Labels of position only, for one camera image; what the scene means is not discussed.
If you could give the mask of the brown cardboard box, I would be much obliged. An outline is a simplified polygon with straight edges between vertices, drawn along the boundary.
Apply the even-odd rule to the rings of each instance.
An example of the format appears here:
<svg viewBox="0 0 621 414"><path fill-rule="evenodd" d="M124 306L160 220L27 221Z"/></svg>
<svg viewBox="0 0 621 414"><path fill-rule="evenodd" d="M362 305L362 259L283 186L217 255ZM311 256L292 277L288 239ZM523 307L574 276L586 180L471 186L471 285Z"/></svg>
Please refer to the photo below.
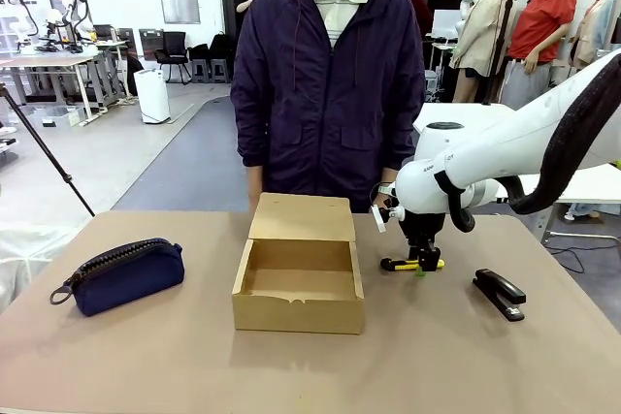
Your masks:
<svg viewBox="0 0 621 414"><path fill-rule="evenodd" d="M361 334L364 292L348 200L262 194L232 304L238 330Z"/></svg>

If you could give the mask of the white air purifier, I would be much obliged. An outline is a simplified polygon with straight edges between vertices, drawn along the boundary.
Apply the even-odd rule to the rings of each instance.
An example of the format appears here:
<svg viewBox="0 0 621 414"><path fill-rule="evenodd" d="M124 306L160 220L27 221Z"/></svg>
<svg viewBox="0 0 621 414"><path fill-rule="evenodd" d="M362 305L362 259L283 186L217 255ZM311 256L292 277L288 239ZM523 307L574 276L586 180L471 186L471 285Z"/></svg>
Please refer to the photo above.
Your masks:
<svg viewBox="0 0 621 414"><path fill-rule="evenodd" d="M161 70L143 69L133 75L142 121L161 124L171 118L166 81Z"/></svg>

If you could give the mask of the black tripod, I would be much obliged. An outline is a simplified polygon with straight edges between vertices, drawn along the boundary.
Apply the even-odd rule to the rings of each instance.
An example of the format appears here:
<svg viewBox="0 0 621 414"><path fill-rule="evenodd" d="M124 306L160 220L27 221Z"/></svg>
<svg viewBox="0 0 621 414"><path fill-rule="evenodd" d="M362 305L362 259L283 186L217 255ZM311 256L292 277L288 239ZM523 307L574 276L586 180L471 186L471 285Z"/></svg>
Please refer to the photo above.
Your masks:
<svg viewBox="0 0 621 414"><path fill-rule="evenodd" d="M16 101L13 99L13 97L11 96L11 94L9 93L9 91L6 88L6 85L4 82L0 82L0 98L3 98L7 104L9 105L9 107L14 111L14 113L16 114L16 116L18 117L19 121L22 123L23 127L26 129L26 131L30 134L31 138L33 139L33 141L38 145L38 147L43 151L44 155L48 158L48 160L51 162L51 164L54 166L54 168L56 169L56 171L58 172L58 174L60 175L60 177L63 179L63 181L71 188L71 190L74 192L74 194L77 196L77 198L79 199L79 201L82 203L82 205L84 206L84 208L86 209L86 211L88 212L88 214L91 217L95 216L95 213L93 211L93 209L91 208L91 206L88 204L88 202L86 201L86 199L83 197L83 195L80 193L80 191L78 190L78 188L75 186L74 182L73 182L73 178L71 175L69 175L64 168L62 167L62 165L59 163L59 161L56 159L56 157L53 155L53 153L50 151L50 149L48 148L48 146L46 145L46 143L44 142L44 140L41 138L41 136L39 135L39 133L36 131L36 129L34 128L34 126L30 123L30 121L27 119L27 117L25 116L25 114L23 113L23 111L20 108L20 105L18 105L16 103Z"/></svg>

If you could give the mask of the mannequin with bucket hat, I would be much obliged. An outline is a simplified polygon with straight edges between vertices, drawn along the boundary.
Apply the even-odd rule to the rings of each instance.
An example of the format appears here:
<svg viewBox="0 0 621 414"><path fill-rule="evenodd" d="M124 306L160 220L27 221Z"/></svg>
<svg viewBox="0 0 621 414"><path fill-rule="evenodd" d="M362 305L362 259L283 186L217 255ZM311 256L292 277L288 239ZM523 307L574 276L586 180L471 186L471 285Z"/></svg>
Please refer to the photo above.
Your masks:
<svg viewBox="0 0 621 414"><path fill-rule="evenodd" d="M577 71L595 61L598 50L604 48L613 3L614 0L595 0L580 21L571 39L570 52L570 64Z"/></svg>

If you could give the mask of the wooden top workbench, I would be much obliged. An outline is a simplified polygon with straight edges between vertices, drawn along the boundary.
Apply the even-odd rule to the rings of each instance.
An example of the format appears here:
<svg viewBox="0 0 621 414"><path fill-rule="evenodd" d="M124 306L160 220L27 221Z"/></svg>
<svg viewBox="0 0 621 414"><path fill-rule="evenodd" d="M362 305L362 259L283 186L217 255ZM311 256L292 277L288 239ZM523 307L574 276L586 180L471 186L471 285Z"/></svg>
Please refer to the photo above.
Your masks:
<svg viewBox="0 0 621 414"><path fill-rule="evenodd" d="M16 55L0 60L0 78L10 80L20 105L82 108L81 126L106 114L115 98L103 52Z"/></svg>

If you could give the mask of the person's left forearm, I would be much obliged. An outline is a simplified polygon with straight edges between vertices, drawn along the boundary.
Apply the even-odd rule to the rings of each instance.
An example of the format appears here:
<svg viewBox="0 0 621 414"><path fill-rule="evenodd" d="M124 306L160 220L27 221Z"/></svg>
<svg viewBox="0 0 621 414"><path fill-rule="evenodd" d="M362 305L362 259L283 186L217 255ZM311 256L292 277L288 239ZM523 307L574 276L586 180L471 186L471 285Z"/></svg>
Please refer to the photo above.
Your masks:
<svg viewBox="0 0 621 414"><path fill-rule="evenodd" d="M421 106L391 108L382 122L381 164L384 169L399 171L414 153L414 122Z"/></svg>

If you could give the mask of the yellow black utility knife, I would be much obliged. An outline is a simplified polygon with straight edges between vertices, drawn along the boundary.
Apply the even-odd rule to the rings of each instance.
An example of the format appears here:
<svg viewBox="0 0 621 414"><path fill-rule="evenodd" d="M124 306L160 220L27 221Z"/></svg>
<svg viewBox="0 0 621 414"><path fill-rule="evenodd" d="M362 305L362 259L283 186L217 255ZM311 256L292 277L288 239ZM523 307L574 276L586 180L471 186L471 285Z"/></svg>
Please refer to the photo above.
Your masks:
<svg viewBox="0 0 621 414"><path fill-rule="evenodd" d="M384 271L437 271L445 267L445 261L439 259L434 267L427 265L422 267L417 260L393 260L390 258L383 258L379 262L380 267Z"/></svg>

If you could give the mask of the black office chair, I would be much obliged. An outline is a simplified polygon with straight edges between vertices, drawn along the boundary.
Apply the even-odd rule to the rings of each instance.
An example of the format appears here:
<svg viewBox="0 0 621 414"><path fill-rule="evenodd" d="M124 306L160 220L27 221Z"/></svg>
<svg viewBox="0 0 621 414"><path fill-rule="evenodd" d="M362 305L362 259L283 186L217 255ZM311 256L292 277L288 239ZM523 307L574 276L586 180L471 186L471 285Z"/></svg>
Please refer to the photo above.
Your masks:
<svg viewBox="0 0 621 414"><path fill-rule="evenodd" d="M180 83L189 84L191 75L187 69L189 62L188 48L185 45L186 33L181 31L164 31L162 33L162 48L154 52L156 62L160 68L164 65L169 67L167 82L172 81L172 72L175 66L180 73Z"/></svg>

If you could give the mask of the person's right forearm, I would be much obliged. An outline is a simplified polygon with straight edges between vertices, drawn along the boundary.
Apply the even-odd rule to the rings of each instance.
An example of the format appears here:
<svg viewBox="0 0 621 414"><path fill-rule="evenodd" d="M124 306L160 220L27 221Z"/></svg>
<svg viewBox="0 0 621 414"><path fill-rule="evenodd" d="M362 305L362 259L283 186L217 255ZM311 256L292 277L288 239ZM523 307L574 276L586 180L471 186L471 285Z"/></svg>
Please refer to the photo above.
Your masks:
<svg viewBox="0 0 621 414"><path fill-rule="evenodd" d="M255 168L264 166L268 153L268 116L255 106L236 107L238 131L238 153L244 166Z"/></svg>

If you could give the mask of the black stapler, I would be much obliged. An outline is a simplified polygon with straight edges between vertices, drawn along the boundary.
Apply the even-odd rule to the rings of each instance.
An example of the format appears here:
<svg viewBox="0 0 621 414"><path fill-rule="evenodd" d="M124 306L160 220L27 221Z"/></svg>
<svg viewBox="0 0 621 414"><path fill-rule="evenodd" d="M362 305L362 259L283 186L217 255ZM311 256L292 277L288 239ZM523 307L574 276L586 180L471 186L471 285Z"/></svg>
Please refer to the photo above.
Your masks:
<svg viewBox="0 0 621 414"><path fill-rule="evenodd" d="M475 272L473 285L509 322L524 320L520 306L526 302L526 294L508 279L489 269L480 269Z"/></svg>

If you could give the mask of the person's left hand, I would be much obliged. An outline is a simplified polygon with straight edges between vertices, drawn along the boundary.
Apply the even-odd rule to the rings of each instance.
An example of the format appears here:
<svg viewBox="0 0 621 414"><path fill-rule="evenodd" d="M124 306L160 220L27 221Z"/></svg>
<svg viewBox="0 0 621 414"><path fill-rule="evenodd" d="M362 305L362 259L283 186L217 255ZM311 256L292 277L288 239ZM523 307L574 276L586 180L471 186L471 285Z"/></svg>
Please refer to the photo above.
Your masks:
<svg viewBox="0 0 621 414"><path fill-rule="evenodd" d="M389 168L384 168L382 170L382 174L381 174L380 185L384 186L384 185L389 185L389 184L393 183L396 180L397 174L398 174L397 170L393 170L393 169L389 169ZM384 207L384 203L388 199L389 199L388 195L385 195L385 194L382 194L380 192L377 192L376 204L379 207Z"/></svg>

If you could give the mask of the navy zipper pouch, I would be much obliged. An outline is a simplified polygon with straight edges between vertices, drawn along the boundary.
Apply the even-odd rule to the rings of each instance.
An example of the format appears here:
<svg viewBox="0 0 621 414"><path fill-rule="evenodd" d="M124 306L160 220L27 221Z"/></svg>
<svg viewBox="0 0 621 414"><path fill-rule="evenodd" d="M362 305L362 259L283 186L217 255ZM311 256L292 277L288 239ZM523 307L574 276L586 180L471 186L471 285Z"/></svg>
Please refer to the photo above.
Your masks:
<svg viewBox="0 0 621 414"><path fill-rule="evenodd" d="M91 317L175 287L184 281L182 247L166 239L143 239L105 251L80 265L52 291L49 303L73 298Z"/></svg>

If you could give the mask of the mannequin in red shirt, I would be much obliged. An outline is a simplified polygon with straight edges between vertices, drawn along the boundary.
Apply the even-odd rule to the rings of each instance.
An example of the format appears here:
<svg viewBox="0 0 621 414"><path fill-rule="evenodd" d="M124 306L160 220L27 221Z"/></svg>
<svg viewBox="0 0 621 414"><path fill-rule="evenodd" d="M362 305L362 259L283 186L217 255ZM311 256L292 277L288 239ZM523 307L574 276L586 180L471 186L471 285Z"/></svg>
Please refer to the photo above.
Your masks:
<svg viewBox="0 0 621 414"><path fill-rule="evenodd" d="M577 0L529 0L507 50L500 103L517 111L546 92L553 61L570 31Z"/></svg>

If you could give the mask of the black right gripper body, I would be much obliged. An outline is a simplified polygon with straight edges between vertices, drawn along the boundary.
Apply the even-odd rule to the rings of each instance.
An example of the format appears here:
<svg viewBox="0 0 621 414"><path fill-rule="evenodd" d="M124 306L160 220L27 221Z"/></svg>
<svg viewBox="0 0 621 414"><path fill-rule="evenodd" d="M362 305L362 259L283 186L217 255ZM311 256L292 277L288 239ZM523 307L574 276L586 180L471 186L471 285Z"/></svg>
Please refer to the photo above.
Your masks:
<svg viewBox="0 0 621 414"><path fill-rule="evenodd" d="M406 211L400 227L408 243L434 242L444 224L444 213L417 214Z"/></svg>

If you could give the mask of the mannequin in beige coat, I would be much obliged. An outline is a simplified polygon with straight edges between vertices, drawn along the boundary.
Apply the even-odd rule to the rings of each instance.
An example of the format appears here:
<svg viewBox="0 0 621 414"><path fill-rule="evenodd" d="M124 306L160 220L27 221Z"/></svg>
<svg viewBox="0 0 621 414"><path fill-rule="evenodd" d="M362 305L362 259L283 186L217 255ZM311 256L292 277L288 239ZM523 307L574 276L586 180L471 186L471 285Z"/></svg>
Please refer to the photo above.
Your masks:
<svg viewBox="0 0 621 414"><path fill-rule="evenodd" d="M481 84L493 76L507 0L462 0L463 25L449 66L458 71L453 103L473 102Z"/></svg>

